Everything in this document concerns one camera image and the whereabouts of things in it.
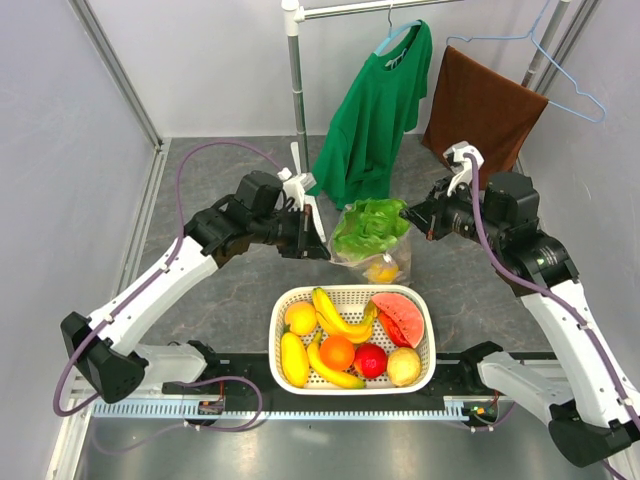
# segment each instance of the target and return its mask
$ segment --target orange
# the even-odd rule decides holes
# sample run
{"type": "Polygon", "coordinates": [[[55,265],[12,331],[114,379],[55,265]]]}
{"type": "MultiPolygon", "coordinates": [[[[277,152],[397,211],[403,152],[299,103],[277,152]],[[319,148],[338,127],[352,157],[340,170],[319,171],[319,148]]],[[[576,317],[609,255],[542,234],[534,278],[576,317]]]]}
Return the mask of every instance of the orange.
{"type": "Polygon", "coordinates": [[[340,335],[331,335],[320,345],[320,360],[331,370],[346,370],[355,356],[353,344],[340,335]]]}

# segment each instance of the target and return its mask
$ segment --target brown towel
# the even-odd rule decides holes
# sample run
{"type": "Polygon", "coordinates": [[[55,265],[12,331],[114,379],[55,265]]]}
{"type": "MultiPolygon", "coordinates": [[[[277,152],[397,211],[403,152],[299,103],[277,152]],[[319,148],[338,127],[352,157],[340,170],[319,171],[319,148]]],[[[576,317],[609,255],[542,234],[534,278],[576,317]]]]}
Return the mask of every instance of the brown towel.
{"type": "Polygon", "coordinates": [[[480,188],[495,172],[511,170],[548,100],[447,47],[422,144],[442,154],[466,140],[484,157],[480,188]]]}

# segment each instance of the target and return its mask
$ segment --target watermelon slice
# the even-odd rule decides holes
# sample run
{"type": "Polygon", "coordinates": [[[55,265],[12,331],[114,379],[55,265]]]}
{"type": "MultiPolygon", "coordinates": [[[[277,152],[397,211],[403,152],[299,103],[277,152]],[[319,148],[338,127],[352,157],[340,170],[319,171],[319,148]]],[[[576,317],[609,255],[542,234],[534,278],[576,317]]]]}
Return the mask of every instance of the watermelon slice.
{"type": "Polygon", "coordinates": [[[411,344],[404,338],[404,335],[400,331],[400,328],[396,325],[396,323],[391,320],[391,317],[384,312],[378,313],[378,321],[382,328],[384,328],[384,332],[391,340],[396,347],[411,347],[411,344]]]}
{"type": "Polygon", "coordinates": [[[389,316],[411,347],[416,348],[424,336],[424,318],[418,307],[399,293],[378,293],[371,300],[389,316]]]}

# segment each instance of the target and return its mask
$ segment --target plastic basket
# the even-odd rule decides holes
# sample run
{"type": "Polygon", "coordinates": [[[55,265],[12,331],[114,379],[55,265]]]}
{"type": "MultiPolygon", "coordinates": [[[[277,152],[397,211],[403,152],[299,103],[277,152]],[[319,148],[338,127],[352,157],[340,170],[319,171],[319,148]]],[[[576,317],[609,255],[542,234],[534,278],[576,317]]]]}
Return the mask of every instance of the plastic basket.
{"type": "MultiPolygon", "coordinates": [[[[391,383],[388,375],[384,373],[378,378],[366,380],[366,388],[351,390],[340,388],[327,382],[311,369],[311,375],[309,375],[309,380],[304,388],[291,385],[285,378],[280,363],[280,339],[284,333],[285,326],[284,314],[287,308],[295,302],[311,302],[311,292],[314,288],[315,287],[301,287],[289,290],[280,297],[273,307],[269,328],[269,366],[271,368],[271,374],[282,388],[298,395],[384,395],[415,392],[431,380],[436,367],[435,339],[429,310],[424,300],[422,300],[422,297],[410,288],[400,285],[340,285],[322,288],[325,289],[331,301],[340,312],[340,315],[342,315],[342,318],[349,323],[359,323],[362,320],[363,310],[369,299],[376,293],[381,292],[392,292],[404,295],[420,309],[425,320],[424,338],[415,349],[422,362],[420,376],[411,385],[396,387],[391,383]]],[[[308,346],[312,338],[313,333],[302,337],[302,342],[305,346],[308,346]]],[[[374,323],[373,335],[369,342],[379,345],[387,354],[390,354],[397,348],[391,343],[382,325],[380,325],[380,322],[377,320],[374,323]]]]}

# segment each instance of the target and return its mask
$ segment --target clothes hanger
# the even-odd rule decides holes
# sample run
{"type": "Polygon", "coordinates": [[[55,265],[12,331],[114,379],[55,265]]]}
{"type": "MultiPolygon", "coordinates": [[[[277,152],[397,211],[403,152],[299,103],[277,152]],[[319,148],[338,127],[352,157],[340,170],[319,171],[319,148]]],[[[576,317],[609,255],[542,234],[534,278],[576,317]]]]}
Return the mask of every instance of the clothes hanger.
{"type": "Polygon", "coordinates": [[[387,34],[387,38],[385,38],[382,43],[378,46],[378,48],[376,48],[375,53],[376,55],[380,56],[380,54],[384,51],[385,48],[387,48],[387,45],[389,45],[391,43],[391,41],[396,38],[398,35],[400,35],[402,32],[404,32],[405,30],[411,28],[411,27],[415,27],[417,25],[420,25],[420,20],[416,20],[414,22],[409,22],[404,24],[403,26],[401,26],[400,28],[398,28],[396,31],[392,31],[393,29],[393,22],[391,21],[391,10],[393,9],[393,2],[394,0],[391,0],[391,2],[389,3],[389,11],[387,12],[387,21],[389,22],[389,33],[387,34]]]}
{"type": "Polygon", "coordinates": [[[600,118],[591,118],[588,117],[586,115],[583,115],[582,113],[576,112],[575,110],[572,110],[569,107],[565,107],[564,105],[560,105],[559,103],[553,102],[551,100],[549,100],[549,104],[553,105],[554,107],[558,107],[561,110],[564,110],[565,112],[569,112],[572,113],[580,118],[584,118],[585,120],[589,120],[592,123],[600,123],[602,122],[605,118],[607,118],[607,109],[604,107],[604,105],[602,105],[598,100],[596,100],[592,95],[585,93],[583,91],[580,90],[580,88],[578,87],[578,82],[576,82],[573,77],[571,75],[569,75],[569,73],[562,68],[552,57],[551,55],[549,55],[538,43],[538,41],[535,39],[534,35],[535,35],[535,31],[536,28],[538,27],[538,23],[540,23],[540,19],[542,18],[542,15],[544,14],[545,10],[547,9],[547,7],[549,6],[549,3],[551,2],[551,0],[547,0],[547,2],[544,4],[544,7],[542,7],[542,11],[540,12],[540,14],[538,15],[538,17],[536,18],[535,22],[533,22],[533,26],[531,27],[531,29],[525,33],[524,35],[517,35],[517,36],[510,36],[510,37],[488,37],[488,36],[477,36],[477,37],[461,37],[459,35],[451,35],[449,37],[447,37],[447,45],[449,45],[449,41],[452,38],[456,38],[458,40],[462,40],[463,42],[471,42],[472,40],[523,40],[525,38],[529,38],[531,40],[531,43],[533,43],[535,45],[535,47],[547,58],[547,60],[549,60],[549,62],[551,62],[551,64],[556,67],[565,77],[567,77],[569,79],[569,81],[571,81],[571,83],[573,83],[573,87],[576,91],[576,94],[578,94],[581,97],[587,97],[588,99],[590,99],[594,105],[596,105],[600,111],[602,112],[602,115],[600,116],[600,118]]]}

